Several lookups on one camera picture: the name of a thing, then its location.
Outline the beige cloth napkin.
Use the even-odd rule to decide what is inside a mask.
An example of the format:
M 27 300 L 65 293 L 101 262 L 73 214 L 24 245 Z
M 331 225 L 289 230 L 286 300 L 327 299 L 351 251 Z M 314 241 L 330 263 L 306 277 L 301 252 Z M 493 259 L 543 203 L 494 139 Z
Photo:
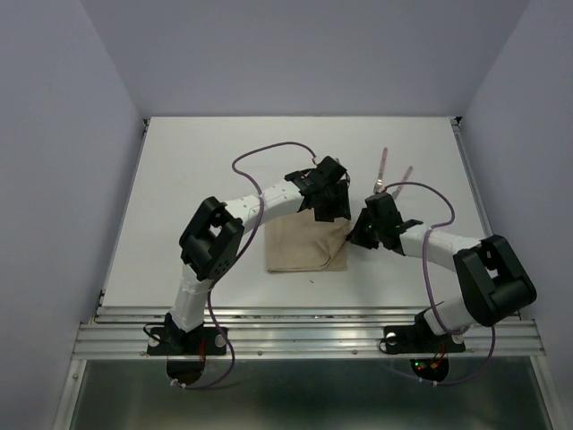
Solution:
M 266 270 L 270 274 L 346 271 L 348 219 L 321 222 L 301 211 L 265 224 Z

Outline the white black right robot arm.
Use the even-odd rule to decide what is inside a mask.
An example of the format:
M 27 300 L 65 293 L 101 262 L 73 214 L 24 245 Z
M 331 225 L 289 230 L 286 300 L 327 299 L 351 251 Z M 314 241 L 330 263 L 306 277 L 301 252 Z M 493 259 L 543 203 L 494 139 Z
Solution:
M 426 283 L 430 281 L 429 263 L 456 274 L 460 288 L 456 297 L 437 303 L 432 287 L 426 286 L 431 306 L 422 313 L 423 321 L 412 328 L 413 342 L 422 349 L 432 349 L 444 334 L 475 323 L 492 327 L 537 299 L 533 282 L 503 236 L 455 236 L 420 220 L 403 221 L 399 215 L 376 220 L 363 209 L 347 240 L 366 249 L 383 246 L 421 259 Z

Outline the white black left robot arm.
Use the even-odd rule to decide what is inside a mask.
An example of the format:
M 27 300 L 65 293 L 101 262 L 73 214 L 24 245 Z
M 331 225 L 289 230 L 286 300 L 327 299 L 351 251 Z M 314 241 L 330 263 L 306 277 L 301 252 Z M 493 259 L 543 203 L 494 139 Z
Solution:
M 166 314 L 162 339 L 178 352 L 193 351 L 204 324 L 204 308 L 215 283 L 242 254 L 244 235 L 282 216 L 311 210 L 317 221 L 349 219 L 349 176 L 296 171 L 256 194 L 222 202 L 205 199 L 179 239 L 182 275 L 175 303 Z

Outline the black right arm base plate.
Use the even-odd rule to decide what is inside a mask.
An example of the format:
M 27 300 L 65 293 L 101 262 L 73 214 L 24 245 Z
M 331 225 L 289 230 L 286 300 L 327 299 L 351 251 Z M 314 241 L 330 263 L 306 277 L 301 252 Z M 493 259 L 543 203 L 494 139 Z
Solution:
M 462 353 L 464 342 L 457 344 L 449 335 L 435 335 L 430 329 L 418 330 L 414 325 L 390 325 L 382 328 L 378 349 L 388 355 Z

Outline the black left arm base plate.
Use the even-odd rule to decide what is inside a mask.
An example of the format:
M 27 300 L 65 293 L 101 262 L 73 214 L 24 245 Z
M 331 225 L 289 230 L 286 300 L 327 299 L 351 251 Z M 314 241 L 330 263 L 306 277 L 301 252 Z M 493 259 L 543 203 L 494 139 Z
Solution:
M 152 357 L 201 356 L 222 357 L 227 343 L 215 327 L 200 326 L 193 331 L 176 334 L 161 325 L 143 328 L 148 337 L 147 354 Z

